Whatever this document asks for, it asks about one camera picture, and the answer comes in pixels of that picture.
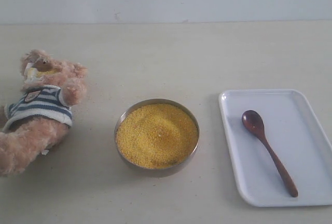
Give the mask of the dark wooden spoon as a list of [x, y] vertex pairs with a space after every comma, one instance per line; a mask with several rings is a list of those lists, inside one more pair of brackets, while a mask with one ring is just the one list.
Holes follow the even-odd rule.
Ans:
[[261, 143], [266, 148], [289, 195], [293, 198], [297, 198], [298, 190], [293, 179], [291, 178], [287, 169], [285, 168], [285, 166], [283, 165], [283, 163], [281, 162], [281, 160], [279, 159], [279, 157], [277, 156], [277, 154], [274, 152], [274, 150], [271, 148], [270, 144], [267, 141], [265, 135], [265, 125], [260, 114], [251, 109], [246, 110], [242, 114], [241, 121], [244, 127], [258, 140], [260, 140]]

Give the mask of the teddy bear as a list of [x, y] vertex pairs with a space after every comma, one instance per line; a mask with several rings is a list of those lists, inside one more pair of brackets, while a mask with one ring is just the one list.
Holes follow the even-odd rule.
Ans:
[[20, 59], [21, 97], [1, 106], [1, 177], [22, 173], [73, 125], [72, 107], [87, 94], [87, 68], [34, 49]]

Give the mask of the metal bowl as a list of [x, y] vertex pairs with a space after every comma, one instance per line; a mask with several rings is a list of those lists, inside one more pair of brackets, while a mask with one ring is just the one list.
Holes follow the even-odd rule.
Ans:
[[[191, 118], [192, 120], [194, 121], [197, 129], [198, 129], [198, 142], [196, 144], [196, 147], [195, 149], [193, 150], [193, 152], [190, 154], [190, 156], [188, 156], [188, 158], [183, 161], [182, 163], [178, 164], [178, 165], [174, 165], [174, 166], [171, 166], [171, 167], [167, 167], [167, 168], [164, 168], [164, 169], [145, 169], [143, 167], [139, 167], [133, 163], [131, 163], [130, 161], [128, 161], [119, 151], [118, 149], [118, 146], [117, 146], [117, 143], [116, 143], [116, 133], [118, 131], [118, 128], [120, 127], [121, 123], [126, 119], [126, 117], [134, 112], [135, 110], [139, 109], [140, 107], [143, 107], [143, 106], [146, 106], [146, 105], [149, 105], [149, 104], [170, 104], [170, 105], [173, 105], [173, 106], [176, 106], [178, 108], [180, 108], [181, 110], [183, 110], [185, 113], [187, 113]], [[175, 102], [175, 101], [172, 101], [172, 100], [169, 100], [169, 99], [160, 99], [160, 98], [156, 98], [156, 99], [148, 99], [148, 100], [143, 100], [141, 102], [138, 102], [134, 105], [132, 105], [131, 107], [129, 107], [119, 118], [119, 120], [117, 121], [116, 123], [116, 126], [115, 126], [115, 130], [114, 130], [114, 142], [115, 142], [115, 145], [116, 145], [116, 149], [119, 153], [119, 155], [121, 156], [121, 158], [123, 159], [123, 161], [133, 170], [136, 170], [140, 173], [143, 173], [144, 175], [146, 176], [153, 176], [153, 177], [165, 177], [165, 176], [168, 176], [168, 175], [172, 175], [178, 171], [180, 171], [183, 167], [185, 167], [188, 162], [192, 159], [192, 157], [194, 156], [197, 148], [198, 148], [198, 143], [199, 143], [199, 137], [200, 137], [200, 129], [199, 129], [199, 124], [197, 122], [197, 119], [196, 117], [194, 116], [194, 114], [187, 108], [185, 107], [184, 105], [178, 103], [178, 102]]]

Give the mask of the yellow millet grains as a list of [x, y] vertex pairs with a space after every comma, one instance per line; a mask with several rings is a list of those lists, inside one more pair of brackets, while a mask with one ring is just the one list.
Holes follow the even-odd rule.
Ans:
[[120, 153], [145, 169], [164, 169], [185, 161], [198, 142], [192, 118], [170, 104], [149, 104], [130, 113], [116, 133]]

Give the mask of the white rectangular plastic tray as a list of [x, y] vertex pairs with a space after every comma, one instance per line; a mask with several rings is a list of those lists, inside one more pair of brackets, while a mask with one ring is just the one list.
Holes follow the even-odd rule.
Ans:
[[[257, 207], [331, 205], [331, 143], [307, 98], [294, 89], [227, 90], [219, 97], [236, 186]], [[298, 196], [287, 192], [263, 144], [242, 123], [260, 114], [266, 138], [289, 172]]]

